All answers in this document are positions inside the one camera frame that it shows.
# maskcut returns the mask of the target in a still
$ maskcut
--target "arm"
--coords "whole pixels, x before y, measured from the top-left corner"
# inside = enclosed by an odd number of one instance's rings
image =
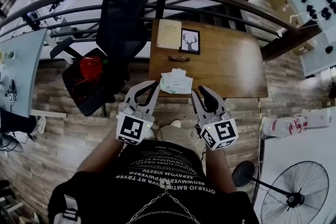
[[[225,193],[234,193],[236,186],[232,180],[230,168],[227,164],[225,151],[212,151],[206,147],[206,177],[218,189]]]
[[[78,172],[102,172],[115,161],[124,145],[116,139],[116,127],[79,165]]]

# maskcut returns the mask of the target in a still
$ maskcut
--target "red bag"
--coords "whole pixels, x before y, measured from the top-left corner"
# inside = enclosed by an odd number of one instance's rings
[[[86,56],[83,57],[79,62],[79,70],[81,74],[80,79],[74,79],[78,81],[74,87],[72,88],[72,96],[76,100],[83,100],[88,94],[87,87],[85,88],[85,93],[80,94],[78,93],[81,87],[83,86],[82,83],[89,83],[93,82],[91,88],[93,88],[96,83],[99,81],[100,76],[103,72],[103,63],[98,56]]]

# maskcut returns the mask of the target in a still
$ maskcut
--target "deer picture frame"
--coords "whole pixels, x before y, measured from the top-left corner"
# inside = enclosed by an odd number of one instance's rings
[[[182,28],[180,51],[188,54],[201,54],[200,32]]]

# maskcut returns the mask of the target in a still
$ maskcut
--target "chain necklace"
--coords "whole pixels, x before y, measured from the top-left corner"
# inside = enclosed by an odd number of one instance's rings
[[[168,197],[172,198],[174,202],[176,202],[179,206],[181,206],[183,208],[183,210],[188,214],[188,216],[184,215],[184,214],[180,214],[180,213],[176,213],[176,212],[171,212],[171,211],[155,211],[155,212],[150,212],[150,213],[146,213],[140,216],[140,214],[151,204],[155,203],[158,199],[160,199],[161,197],[163,197],[164,195],[167,195]],[[180,203],[179,200],[177,200],[176,198],[174,198],[170,193],[168,193],[168,190],[165,189],[164,193],[158,195],[156,198],[152,199],[148,204],[146,204],[142,209],[140,209],[132,218],[130,221],[128,221],[126,224],[130,224],[134,221],[137,221],[143,217],[147,217],[150,215],[154,215],[154,214],[173,214],[173,215],[177,215],[180,217],[185,217],[187,219],[190,219],[192,221],[194,221],[197,224],[200,224],[197,219],[189,212],[189,210]]]

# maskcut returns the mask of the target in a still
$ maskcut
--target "black t-shirt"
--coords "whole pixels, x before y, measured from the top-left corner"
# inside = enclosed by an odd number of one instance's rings
[[[127,146],[106,173],[79,172],[57,186],[49,221],[74,198],[86,223],[259,223],[245,192],[225,194],[207,181],[195,152],[169,142]]]

